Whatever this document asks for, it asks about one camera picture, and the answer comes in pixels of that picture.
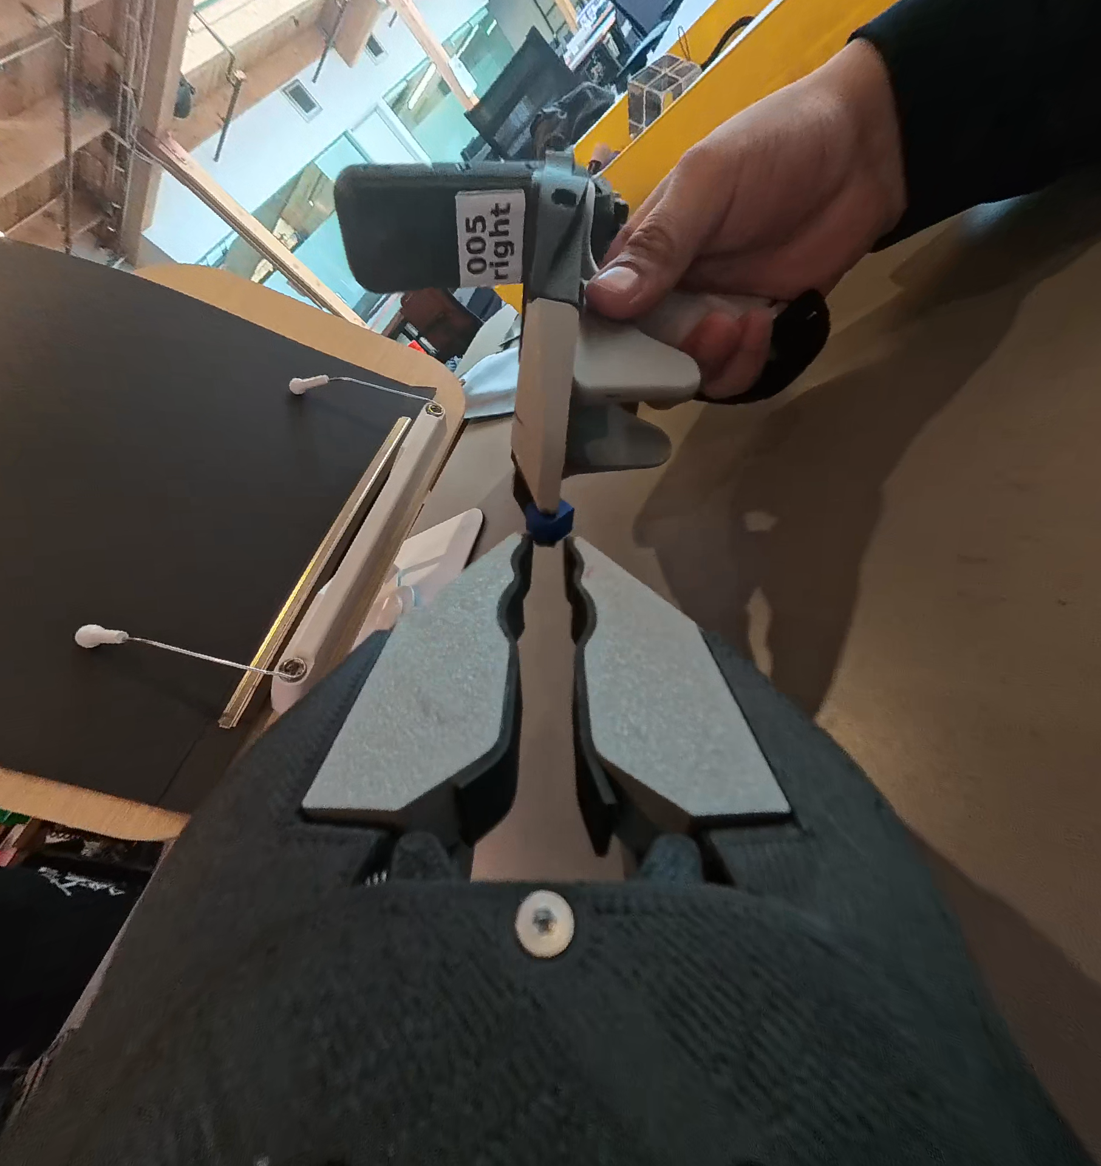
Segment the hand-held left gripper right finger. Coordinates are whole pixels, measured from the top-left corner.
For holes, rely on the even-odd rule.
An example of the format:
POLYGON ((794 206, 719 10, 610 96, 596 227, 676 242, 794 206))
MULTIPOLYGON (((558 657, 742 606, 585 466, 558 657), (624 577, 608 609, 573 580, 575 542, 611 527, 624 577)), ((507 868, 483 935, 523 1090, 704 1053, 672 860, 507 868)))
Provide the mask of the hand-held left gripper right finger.
POLYGON ((696 623, 590 542, 564 544, 575 784, 597 855, 793 809, 696 623))

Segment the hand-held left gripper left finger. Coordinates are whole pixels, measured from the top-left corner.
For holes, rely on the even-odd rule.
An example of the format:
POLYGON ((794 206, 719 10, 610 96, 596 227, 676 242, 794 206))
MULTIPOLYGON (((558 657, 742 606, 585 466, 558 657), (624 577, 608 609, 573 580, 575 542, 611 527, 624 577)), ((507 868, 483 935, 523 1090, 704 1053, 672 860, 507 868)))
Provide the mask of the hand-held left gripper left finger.
POLYGON ((311 821, 476 844, 512 807, 528 538, 405 614, 301 803, 311 821))

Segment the person's right forearm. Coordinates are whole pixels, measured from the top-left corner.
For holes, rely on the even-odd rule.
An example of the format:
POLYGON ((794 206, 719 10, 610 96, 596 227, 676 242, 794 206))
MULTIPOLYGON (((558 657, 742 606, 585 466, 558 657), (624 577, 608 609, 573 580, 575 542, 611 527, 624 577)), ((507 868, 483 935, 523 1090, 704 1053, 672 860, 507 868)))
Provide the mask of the person's right forearm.
POLYGON ((849 39, 899 124, 906 206, 878 250, 1101 164, 1101 1, 902 1, 849 39))

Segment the person's right hand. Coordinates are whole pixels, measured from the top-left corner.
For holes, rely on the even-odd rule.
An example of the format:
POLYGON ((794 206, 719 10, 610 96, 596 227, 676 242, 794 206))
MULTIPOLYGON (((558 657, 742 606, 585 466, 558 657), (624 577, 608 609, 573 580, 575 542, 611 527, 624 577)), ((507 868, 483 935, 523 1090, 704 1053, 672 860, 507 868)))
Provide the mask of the person's right hand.
POLYGON ((676 289, 779 302, 826 294, 906 203, 890 76, 856 38, 687 150, 629 217, 587 305, 634 320, 676 289))

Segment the white board stand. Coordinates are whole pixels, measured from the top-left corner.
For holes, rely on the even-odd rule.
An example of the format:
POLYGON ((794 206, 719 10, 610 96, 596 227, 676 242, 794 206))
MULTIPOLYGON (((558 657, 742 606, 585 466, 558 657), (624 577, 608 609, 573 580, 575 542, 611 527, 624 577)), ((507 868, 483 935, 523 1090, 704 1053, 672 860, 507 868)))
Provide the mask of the white board stand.
POLYGON ((405 434, 339 563, 309 600, 270 681, 279 717, 373 632, 429 606, 469 563, 485 516, 471 509, 419 534, 412 525, 454 428, 436 403, 405 434))

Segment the black monitor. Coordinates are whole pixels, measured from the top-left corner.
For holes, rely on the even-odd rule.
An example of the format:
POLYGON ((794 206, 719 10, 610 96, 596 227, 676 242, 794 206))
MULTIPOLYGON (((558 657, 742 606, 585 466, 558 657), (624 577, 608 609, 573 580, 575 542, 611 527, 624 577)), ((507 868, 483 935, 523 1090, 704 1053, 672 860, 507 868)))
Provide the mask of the black monitor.
POLYGON ((538 114, 580 82, 556 48, 533 28, 512 60, 467 119, 495 161, 523 160, 531 150, 531 126, 538 114))

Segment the brown checkered box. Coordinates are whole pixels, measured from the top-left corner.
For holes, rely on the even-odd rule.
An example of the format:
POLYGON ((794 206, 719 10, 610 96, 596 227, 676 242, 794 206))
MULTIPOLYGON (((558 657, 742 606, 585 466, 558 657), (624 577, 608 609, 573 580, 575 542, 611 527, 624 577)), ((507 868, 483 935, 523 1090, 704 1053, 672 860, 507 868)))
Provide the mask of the brown checkered box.
POLYGON ((671 108, 699 80, 698 62, 676 53, 665 53, 629 79, 629 137, 637 138, 671 108))

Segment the black board with wooden rim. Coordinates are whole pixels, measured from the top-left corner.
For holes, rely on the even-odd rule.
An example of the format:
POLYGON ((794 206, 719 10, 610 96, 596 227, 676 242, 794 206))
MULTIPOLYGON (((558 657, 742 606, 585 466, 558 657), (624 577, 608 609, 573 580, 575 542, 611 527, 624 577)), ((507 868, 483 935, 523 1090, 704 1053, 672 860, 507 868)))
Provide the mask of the black board with wooden rim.
POLYGON ((435 398, 446 452, 464 415, 433 358, 236 277, 0 239, 0 808, 171 837, 263 731, 269 678, 74 636, 274 667, 424 409, 289 392, 317 374, 435 398))

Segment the black printed cloth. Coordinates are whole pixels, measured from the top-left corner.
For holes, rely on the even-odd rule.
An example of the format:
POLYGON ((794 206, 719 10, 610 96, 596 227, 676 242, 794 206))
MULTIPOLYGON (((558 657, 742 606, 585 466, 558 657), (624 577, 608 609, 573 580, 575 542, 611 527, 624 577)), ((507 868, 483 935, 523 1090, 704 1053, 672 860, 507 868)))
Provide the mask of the black printed cloth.
POLYGON ((30 1066, 55 1040, 164 848, 48 832, 0 867, 0 1071, 30 1066))

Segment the yellow partition panel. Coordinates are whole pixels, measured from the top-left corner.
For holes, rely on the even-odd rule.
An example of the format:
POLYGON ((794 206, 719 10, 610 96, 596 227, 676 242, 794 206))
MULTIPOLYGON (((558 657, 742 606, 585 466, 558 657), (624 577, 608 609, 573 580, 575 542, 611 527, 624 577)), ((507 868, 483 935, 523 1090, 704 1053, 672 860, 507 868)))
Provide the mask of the yellow partition panel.
POLYGON ((615 156, 604 167, 616 193, 637 209, 682 155, 713 129, 823 65, 847 37, 888 8, 883 1, 776 1, 720 51, 691 88, 635 138, 622 96, 576 143, 576 161, 615 156))

